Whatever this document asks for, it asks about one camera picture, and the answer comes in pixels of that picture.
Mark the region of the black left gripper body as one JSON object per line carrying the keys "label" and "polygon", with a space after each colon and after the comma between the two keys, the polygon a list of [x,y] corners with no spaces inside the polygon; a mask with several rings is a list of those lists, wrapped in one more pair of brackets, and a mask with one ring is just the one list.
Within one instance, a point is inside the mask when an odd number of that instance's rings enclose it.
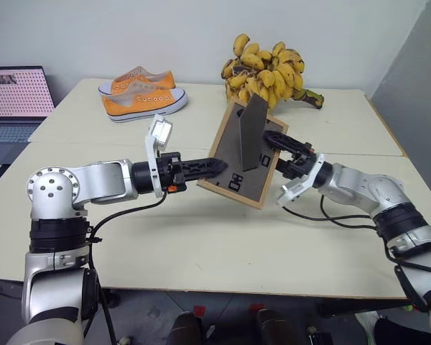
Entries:
{"label": "black left gripper body", "polygon": [[157,158],[159,180],[163,192],[180,193],[186,191],[179,152],[162,153]]}

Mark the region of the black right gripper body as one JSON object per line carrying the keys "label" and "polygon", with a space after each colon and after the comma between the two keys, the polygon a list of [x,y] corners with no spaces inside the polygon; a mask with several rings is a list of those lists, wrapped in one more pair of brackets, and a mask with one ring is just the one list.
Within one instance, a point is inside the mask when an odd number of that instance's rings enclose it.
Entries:
{"label": "black right gripper body", "polygon": [[291,159],[287,161],[285,177],[293,180],[308,175],[316,162],[316,154],[309,142],[293,144],[289,149]]}

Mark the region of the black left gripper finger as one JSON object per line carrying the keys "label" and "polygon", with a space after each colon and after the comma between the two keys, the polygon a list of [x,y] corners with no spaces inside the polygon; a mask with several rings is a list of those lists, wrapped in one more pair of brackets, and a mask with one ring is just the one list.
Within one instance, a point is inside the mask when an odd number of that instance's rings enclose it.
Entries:
{"label": "black left gripper finger", "polygon": [[223,160],[209,157],[182,161],[181,166],[184,173],[221,173],[228,167],[228,164]]}
{"label": "black left gripper finger", "polygon": [[215,178],[226,170],[226,165],[214,166],[184,166],[182,168],[183,175],[186,181]]}

